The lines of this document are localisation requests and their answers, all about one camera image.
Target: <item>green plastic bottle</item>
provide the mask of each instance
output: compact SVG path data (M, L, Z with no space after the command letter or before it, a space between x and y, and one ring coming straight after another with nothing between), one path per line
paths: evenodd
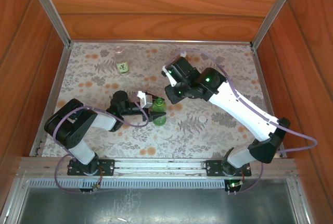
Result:
M167 110L167 104L165 103L165 101L162 98L157 98L153 102L152 107L151 107L151 111L154 111L154 112L165 112L166 110ZM166 121L167 121L167 117L162 116L162 117L155 119L152 122L156 126L162 126L165 124Z

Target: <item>white label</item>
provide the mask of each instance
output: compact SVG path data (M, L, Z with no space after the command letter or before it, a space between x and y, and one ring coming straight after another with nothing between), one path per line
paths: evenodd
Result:
M120 73L126 73L129 70L129 65L127 62L117 64L117 69Z

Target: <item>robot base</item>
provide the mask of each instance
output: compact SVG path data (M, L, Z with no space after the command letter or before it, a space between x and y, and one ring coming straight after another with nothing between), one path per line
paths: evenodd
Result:
M206 160L206 173L208 177L217 177L217 176L251 176L250 164L244 164L242 167L237 169L234 175L228 175L223 169L223 160Z
M113 176L114 172L114 160L110 159L99 159L97 162L97 170L94 174L87 174L82 171L80 168L82 164L79 161L69 161L67 175L69 176L100 176L100 167L103 171L103 176Z

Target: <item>wooden wall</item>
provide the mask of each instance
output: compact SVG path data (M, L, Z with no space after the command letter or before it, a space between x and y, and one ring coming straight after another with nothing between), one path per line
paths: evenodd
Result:
M296 158L315 223L333 223L333 0L287 0L258 48L277 116L318 146ZM286 136L285 146L310 145Z
M78 39L252 41L275 0L52 0Z
M63 43L39 0L0 0L0 210L28 156Z

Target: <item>table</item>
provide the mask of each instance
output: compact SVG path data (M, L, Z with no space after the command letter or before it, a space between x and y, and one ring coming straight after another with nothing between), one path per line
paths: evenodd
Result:
M118 74L114 64L113 49L117 45L123 46L129 57L127 74ZM165 99L167 121L161 127L153 123L144 128L123 125L115 133L90 128L84 140L100 157L221 158L231 147L252 142L253 135L222 109L200 99L184 99L176 105L167 99L164 87L169 81L161 75L161 67L185 48L210 53L224 66L237 90L266 111L250 46L155 43L74 43L55 110L72 98L107 109L117 90L129 94L142 90ZM218 69L201 54L188 53L188 57L199 71ZM207 120L200 122L200 116ZM143 124L141 116L125 120ZM48 136L42 156L64 154Z

